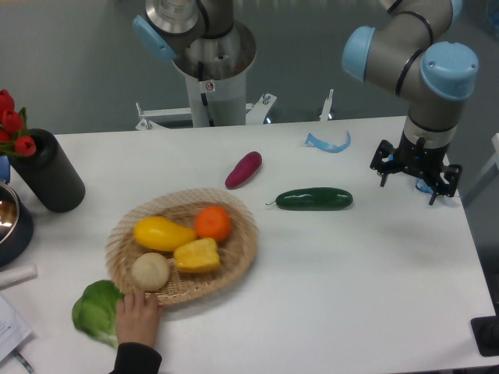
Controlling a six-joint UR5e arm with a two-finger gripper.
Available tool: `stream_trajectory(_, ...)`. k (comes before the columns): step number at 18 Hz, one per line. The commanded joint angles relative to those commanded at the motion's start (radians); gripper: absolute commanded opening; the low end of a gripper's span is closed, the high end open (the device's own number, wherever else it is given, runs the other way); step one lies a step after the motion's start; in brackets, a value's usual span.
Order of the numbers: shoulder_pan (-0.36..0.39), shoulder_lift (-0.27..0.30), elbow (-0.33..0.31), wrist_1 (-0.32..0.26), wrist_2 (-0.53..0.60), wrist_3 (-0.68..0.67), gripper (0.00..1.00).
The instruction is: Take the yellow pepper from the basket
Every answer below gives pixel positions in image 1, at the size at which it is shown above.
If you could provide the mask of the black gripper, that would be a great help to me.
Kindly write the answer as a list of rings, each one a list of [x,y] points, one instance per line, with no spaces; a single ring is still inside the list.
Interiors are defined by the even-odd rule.
[[[412,143],[404,134],[398,147],[383,139],[373,155],[370,168],[379,174],[381,187],[385,186],[389,175],[400,172],[422,179],[432,191],[428,204],[433,206],[438,196],[455,195],[462,166],[444,164],[448,146],[430,149],[426,144],[423,137]]]

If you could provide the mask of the black sleeved forearm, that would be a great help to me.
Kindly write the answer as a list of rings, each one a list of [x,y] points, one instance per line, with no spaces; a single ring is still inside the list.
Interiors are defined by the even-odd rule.
[[[154,348],[139,343],[121,343],[111,374],[157,374],[161,363],[162,356]]]

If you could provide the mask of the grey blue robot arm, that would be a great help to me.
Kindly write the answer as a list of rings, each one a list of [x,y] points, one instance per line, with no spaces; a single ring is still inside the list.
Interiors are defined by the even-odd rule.
[[[361,26],[349,37],[342,67],[409,102],[397,146],[380,142],[370,168],[386,182],[403,172],[423,180],[431,197],[452,197],[462,173],[444,157],[474,91],[479,61],[464,44],[441,41],[462,11],[460,1],[384,1],[390,23]]]

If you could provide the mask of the person's hand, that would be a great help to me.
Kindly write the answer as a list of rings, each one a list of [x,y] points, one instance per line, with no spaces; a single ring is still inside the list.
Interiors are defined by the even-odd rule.
[[[135,290],[116,303],[115,332],[119,344],[137,343],[154,348],[162,307],[154,295]]]

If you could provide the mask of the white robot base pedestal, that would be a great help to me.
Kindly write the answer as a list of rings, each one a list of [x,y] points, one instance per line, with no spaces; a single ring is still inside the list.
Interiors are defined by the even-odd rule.
[[[184,76],[194,127],[246,122],[246,74],[256,54],[232,1],[147,1],[133,21],[145,49]]]

